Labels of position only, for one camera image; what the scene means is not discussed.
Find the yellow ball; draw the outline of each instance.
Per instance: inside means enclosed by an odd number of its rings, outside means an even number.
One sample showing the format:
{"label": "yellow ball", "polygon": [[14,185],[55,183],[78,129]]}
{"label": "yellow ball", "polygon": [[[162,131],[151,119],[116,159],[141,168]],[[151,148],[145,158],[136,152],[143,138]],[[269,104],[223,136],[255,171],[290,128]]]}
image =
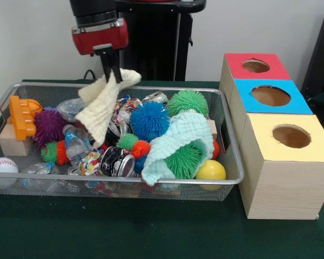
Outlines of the yellow ball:
{"label": "yellow ball", "polygon": [[[215,160],[206,160],[205,163],[199,168],[196,179],[203,180],[225,180],[227,178],[226,170]],[[217,190],[221,185],[201,185],[205,190]]]}

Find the spiky ball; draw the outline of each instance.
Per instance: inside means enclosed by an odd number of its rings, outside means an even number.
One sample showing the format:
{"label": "spiky ball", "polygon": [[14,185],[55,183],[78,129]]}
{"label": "spiky ball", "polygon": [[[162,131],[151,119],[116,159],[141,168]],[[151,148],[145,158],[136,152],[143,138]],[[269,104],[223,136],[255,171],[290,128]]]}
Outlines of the spiky ball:
{"label": "spiky ball", "polygon": [[57,162],[57,143],[47,143],[47,145],[41,149],[41,156],[45,162]]}
{"label": "spiky ball", "polygon": [[130,124],[140,140],[150,142],[166,133],[169,127],[169,111],[163,104],[147,101],[132,112]]}
{"label": "spiky ball", "polygon": [[136,164],[134,165],[134,171],[136,174],[141,174],[141,172],[143,171],[145,160],[146,160],[146,155],[136,160]]}
{"label": "spiky ball", "polygon": [[134,144],[138,141],[139,139],[137,138],[137,136],[128,133],[125,135],[122,135],[117,143],[117,147],[121,147],[124,149],[128,149],[129,151],[132,150],[132,147],[134,146]]}
{"label": "spiky ball", "polygon": [[56,145],[57,148],[57,159],[60,166],[70,162],[70,159],[66,155],[65,140],[59,141]]}
{"label": "spiky ball", "polygon": [[201,162],[201,152],[192,144],[179,148],[164,160],[176,179],[193,179]]}
{"label": "spiky ball", "polygon": [[141,158],[144,155],[148,155],[148,153],[150,152],[150,144],[144,140],[138,140],[132,150],[131,150],[131,154],[134,156],[134,158],[137,160],[139,158]]}
{"label": "spiky ball", "polygon": [[38,113],[35,117],[36,135],[34,140],[38,149],[41,149],[45,144],[61,141],[65,138],[63,127],[67,122],[57,112],[43,111]]}
{"label": "spiky ball", "polygon": [[194,90],[182,90],[174,94],[168,103],[168,109],[171,116],[191,109],[203,114],[205,117],[209,114],[209,108],[204,96]]}

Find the metal basket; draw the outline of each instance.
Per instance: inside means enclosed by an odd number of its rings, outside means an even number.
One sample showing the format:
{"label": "metal basket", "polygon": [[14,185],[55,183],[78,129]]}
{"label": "metal basket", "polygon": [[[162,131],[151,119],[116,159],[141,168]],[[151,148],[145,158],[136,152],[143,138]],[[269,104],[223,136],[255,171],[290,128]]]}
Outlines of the metal basket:
{"label": "metal basket", "polygon": [[[62,101],[78,97],[79,84],[20,83],[10,87],[0,99],[0,132],[9,113],[9,96],[18,95],[21,99],[36,99],[44,107],[55,107]],[[186,88],[140,87],[135,86],[120,92],[120,96],[143,99],[157,90],[162,90],[168,98]],[[60,175],[15,174],[17,180],[0,194],[48,195],[48,196],[88,196],[88,197],[138,197],[174,200],[217,200],[223,201],[232,187],[244,177],[244,170],[234,137],[232,121],[224,95],[219,90],[192,88],[201,92],[208,102],[210,117],[218,131],[217,142],[222,150],[218,161],[225,167],[227,180],[177,180],[161,179],[154,187],[147,186],[141,178],[117,178],[65,175],[69,166],[59,167]],[[43,162],[37,148],[33,146],[28,156],[11,156],[23,170],[30,165]],[[12,178],[10,173],[0,173],[3,178]],[[37,187],[26,188],[25,179],[38,181]]]}

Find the blue box top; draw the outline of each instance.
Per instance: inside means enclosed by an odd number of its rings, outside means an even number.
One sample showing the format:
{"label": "blue box top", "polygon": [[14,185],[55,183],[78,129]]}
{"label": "blue box top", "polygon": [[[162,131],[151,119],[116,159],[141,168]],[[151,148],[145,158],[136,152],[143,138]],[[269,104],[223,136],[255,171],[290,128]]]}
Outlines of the blue box top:
{"label": "blue box top", "polygon": [[235,84],[247,112],[313,114],[291,80],[236,79]]}

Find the basket rim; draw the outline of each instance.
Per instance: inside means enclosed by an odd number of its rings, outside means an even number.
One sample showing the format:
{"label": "basket rim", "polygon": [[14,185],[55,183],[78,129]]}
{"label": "basket rim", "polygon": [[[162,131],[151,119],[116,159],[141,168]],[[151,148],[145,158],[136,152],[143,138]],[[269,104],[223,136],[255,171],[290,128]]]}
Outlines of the basket rim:
{"label": "basket rim", "polygon": [[[86,84],[72,84],[72,83],[40,83],[40,82],[21,82],[11,85],[4,95],[0,98],[0,111],[10,95],[13,95],[19,87],[35,86],[35,87],[77,87],[82,88]],[[174,183],[174,184],[189,184],[189,185],[237,185],[244,179],[244,167],[242,165],[241,155],[239,153],[238,144],[235,138],[232,119],[228,109],[227,100],[224,94],[213,88],[191,88],[191,87],[156,87],[156,86],[132,86],[130,89],[136,90],[160,90],[160,91],[180,91],[180,90],[194,90],[199,92],[215,93],[221,97],[224,116],[228,129],[228,135],[233,149],[235,164],[238,169],[238,175],[233,180],[199,180],[199,179],[160,179],[157,183]],[[141,178],[120,178],[103,176],[74,176],[74,175],[33,175],[19,173],[12,177],[11,173],[0,173],[0,178],[31,178],[31,179],[49,179],[49,180],[76,180],[76,181],[104,181],[104,182],[144,182]]]}

